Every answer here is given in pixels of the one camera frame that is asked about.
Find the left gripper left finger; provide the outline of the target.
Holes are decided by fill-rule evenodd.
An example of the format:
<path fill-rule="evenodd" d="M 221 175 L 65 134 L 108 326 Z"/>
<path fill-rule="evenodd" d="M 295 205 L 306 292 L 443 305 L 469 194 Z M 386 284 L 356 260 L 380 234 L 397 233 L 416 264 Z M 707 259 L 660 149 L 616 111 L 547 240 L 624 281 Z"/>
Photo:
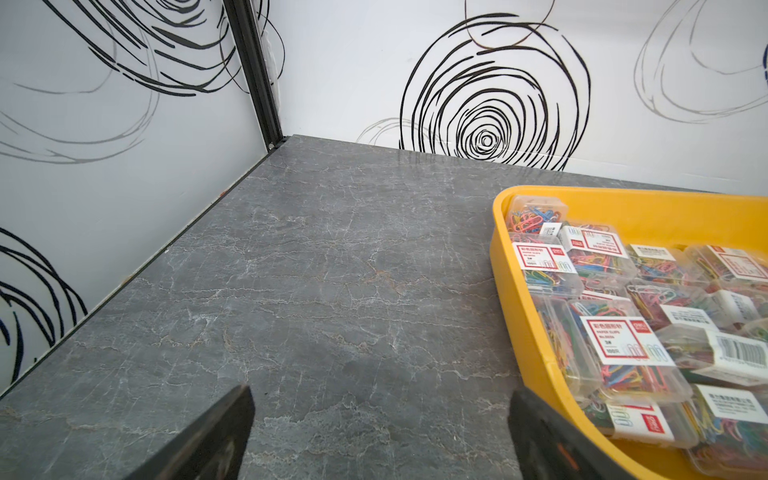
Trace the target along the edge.
<path fill-rule="evenodd" d="M 129 479 L 237 479 L 255 417 L 248 385 L 201 414 Z"/>

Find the yellow plastic storage tray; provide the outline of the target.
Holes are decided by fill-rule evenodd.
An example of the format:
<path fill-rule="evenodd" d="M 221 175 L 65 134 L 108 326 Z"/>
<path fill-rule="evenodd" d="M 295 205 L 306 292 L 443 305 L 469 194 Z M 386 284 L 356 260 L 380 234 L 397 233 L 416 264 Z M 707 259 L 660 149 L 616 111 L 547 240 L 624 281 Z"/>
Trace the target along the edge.
<path fill-rule="evenodd" d="M 569 393 L 556 356 L 514 258 L 505 216 L 518 195 L 556 197 L 579 220 L 615 227 L 627 241 L 674 245 L 716 244 L 767 250 L 764 197 L 709 193 L 524 185 L 497 195 L 490 261 L 523 386 L 541 397 L 636 479 L 700 479 L 683 454 L 611 441 L 583 414 Z"/>

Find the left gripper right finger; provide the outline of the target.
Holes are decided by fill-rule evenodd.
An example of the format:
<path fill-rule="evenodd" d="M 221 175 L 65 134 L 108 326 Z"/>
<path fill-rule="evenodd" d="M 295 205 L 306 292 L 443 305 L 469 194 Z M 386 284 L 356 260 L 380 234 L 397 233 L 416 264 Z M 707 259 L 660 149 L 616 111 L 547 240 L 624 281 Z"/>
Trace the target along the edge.
<path fill-rule="evenodd" d="M 535 392 L 511 397 L 508 428 L 525 479 L 630 479 L 632 475 Z"/>

